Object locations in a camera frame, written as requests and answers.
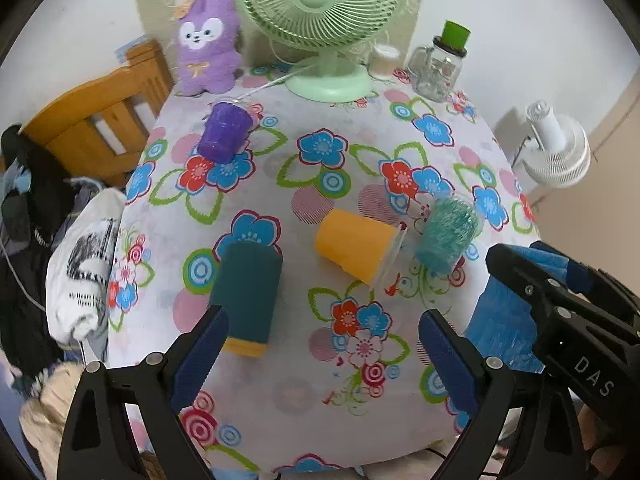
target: stuffed animal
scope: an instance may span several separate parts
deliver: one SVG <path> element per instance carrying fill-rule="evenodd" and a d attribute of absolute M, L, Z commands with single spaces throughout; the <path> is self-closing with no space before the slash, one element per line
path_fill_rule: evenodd
<path fill-rule="evenodd" d="M 242 62 L 234 48 L 238 28 L 234 0 L 193 1 L 178 32 L 182 94 L 222 94 L 234 87 L 234 72 Z"/>

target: table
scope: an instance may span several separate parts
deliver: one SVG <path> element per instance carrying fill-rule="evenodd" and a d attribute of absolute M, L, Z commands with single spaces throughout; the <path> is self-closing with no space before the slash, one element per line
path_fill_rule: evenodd
<path fill-rule="evenodd" d="M 273 80 L 254 68 L 230 95 Z M 223 352 L 180 418 L 201 455 L 230 470 L 316 471 L 389 460 L 460 431 L 458 413 L 417 340 L 425 308 L 460 333 L 488 275 L 486 250 L 529 245 L 537 229 L 504 154 L 465 94 L 413 93 L 406 73 L 366 98 L 316 103 L 276 85 L 252 96 L 259 121 L 230 164 L 194 147 L 218 96 L 172 94 L 127 187 L 109 285 L 110 366 L 165 351 L 206 309 L 233 240 L 279 251 L 282 278 L 268 348 Z M 433 193 L 466 194 L 484 228 L 450 276 L 401 251 L 374 291 L 313 249 L 340 208 L 415 237 Z M 140 414 L 130 412 L 140 447 Z"/>

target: glass jar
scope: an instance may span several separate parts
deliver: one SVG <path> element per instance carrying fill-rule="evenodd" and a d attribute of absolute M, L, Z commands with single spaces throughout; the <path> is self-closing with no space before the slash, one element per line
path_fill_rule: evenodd
<path fill-rule="evenodd" d="M 409 60 L 407 70 L 414 91 L 442 103 L 453 90 L 462 70 L 466 49 L 455 48 L 433 38 L 433 46 L 419 46 Z"/>

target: blue cloth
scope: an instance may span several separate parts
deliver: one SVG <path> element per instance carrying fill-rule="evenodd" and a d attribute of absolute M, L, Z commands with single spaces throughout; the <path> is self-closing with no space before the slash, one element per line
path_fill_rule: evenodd
<path fill-rule="evenodd" d="M 567 257 L 528 247 L 510 248 L 559 282 L 567 281 Z M 541 372 L 544 365 L 531 351 L 538 332 L 529 314 L 529 303 L 491 276 L 478 299 L 465 337 L 483 357 L 499 357 L 512 370 Z"/>
<path fill-rule="evenodd" d="M 20 167 L 18 174 L 14 178 L 14 187 L 18 193 L 25 194 L 31 189 L 31 171 L 27 168 Z"/>

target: wooden chair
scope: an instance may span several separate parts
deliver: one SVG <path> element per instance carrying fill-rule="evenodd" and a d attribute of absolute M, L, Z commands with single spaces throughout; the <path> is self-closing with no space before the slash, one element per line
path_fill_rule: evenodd
<path fill-rule="evenodd" d="M 141 94 L 157 117 L 174 82 L 155 40 L 129 49 L 127 60 L 129 66 L 60 96 L 24 127 L 24 134 L 47 148 L 73 176 L 123 187 L 138 164 L 148 132 L 128 99 Z M 125 153 L 117 155 L 109 147 L 93 115 L 104 118 Z"/>

